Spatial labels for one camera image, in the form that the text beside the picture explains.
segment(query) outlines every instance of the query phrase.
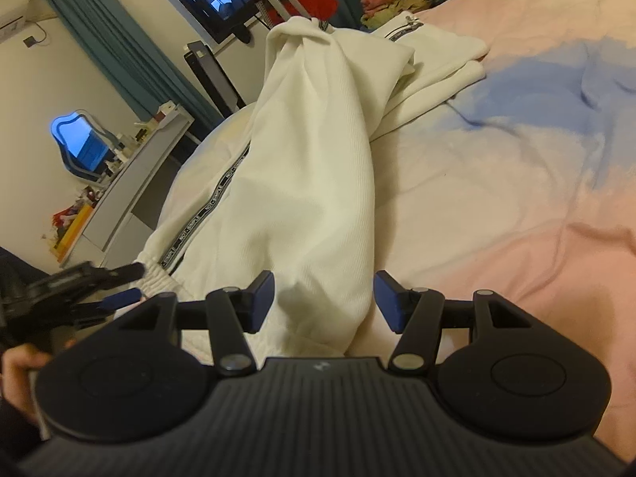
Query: zipper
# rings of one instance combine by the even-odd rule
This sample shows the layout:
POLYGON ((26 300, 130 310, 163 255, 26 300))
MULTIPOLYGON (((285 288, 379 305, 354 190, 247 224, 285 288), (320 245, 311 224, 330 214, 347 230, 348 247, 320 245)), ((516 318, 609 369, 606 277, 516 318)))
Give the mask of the zipper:
POLYGON ((424 23, 416 17, 406 16, 406 25, 402 25, 401 27, 391 30, 388 34, 386 34, 385 38, 389 41, 395 42, 401 37, 404 37, 406 34, 409 34, 423 26, 424 23))
POLYGON ((172 276, 174 272, 179 268, 181 262, 183 262, 183 257, 185 256, 185 252, 187 250, 187 244, 194 238, 196 230, 203 223, 203 221, 211 215, 211 213, 216 209, 221 201, 221 198, 225 194, 225 191, 230 186, 232 178, 240 164, 246 158, 247 153, 249 152, 249 143, 247 147, 241 152, 238 159, 232 163, 232 166, 221 176, 219 182, 214 188, 214 192, 212 192, 212 196, 205 203, 205 205, 199 209, 199 211, 188 221, 185 227, 179 232, 177 237, 174 239, 171 246, 168 248, 166 252, 160 258, 159 265, 165 271, 168 271, 168 274, 172 276))

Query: finger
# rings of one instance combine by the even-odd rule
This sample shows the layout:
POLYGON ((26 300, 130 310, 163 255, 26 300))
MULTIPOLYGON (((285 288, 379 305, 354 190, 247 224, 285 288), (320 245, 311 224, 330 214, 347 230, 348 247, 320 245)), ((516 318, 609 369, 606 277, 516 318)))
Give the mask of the finger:
POLYGON ((2 370, 41 369, 51 361, 51 355, 39 351, 33 344, 23 344, 6 350, 2 356, 2 370))
POLYGON ((29 370, 40 369, 50 360, 51 355, 31 344, 7 350, 2 356, 2 395, 31 422, 35 422, 36 417, 29 370))

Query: circular pad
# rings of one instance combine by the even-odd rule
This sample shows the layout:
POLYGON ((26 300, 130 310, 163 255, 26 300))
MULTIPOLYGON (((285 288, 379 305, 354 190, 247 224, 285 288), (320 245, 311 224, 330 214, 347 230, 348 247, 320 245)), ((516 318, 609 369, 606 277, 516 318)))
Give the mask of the circular pad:
POLYGON ((89 337, 39 373, 47 423, 82 441, 129 443, 165 432, 198 409, 206 369, 152 332, 89 337))
POLYGON ((546 396, 565 384, 565 369, 542 355, 512 355, 492 367, 492 380, 521 396, 546 396))
POLYGON ((597 359, 547 327, 493 329, 449 356, 437 385, 481 432, 533 442, 593 433, 611 390, 597 359))

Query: ridged black surface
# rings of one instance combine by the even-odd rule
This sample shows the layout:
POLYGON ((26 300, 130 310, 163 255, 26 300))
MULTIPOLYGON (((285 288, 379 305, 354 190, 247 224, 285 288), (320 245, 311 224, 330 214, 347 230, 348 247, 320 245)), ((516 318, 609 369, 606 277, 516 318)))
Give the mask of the ridged black surface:
POLYGON ((375 359, 270 359, 259 374, 221 382, 163 436, 126 446, 55 438, 21 465, 33 477, 604 477, 623 466, 589 437, 552 446, 482 438, 424 382, 375 359))

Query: desk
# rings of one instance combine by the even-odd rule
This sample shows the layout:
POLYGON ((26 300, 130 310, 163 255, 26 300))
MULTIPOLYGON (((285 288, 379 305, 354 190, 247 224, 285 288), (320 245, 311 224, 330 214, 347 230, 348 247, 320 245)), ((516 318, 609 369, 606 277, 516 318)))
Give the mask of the desk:
POLYGON ((190 137, 193 122, 190 113, 177 106, 159 123, 109 185, 60 267, 90 261, 113 269, 134 261, 157 226, 179 169, 169 155, 184 135, 190 137))

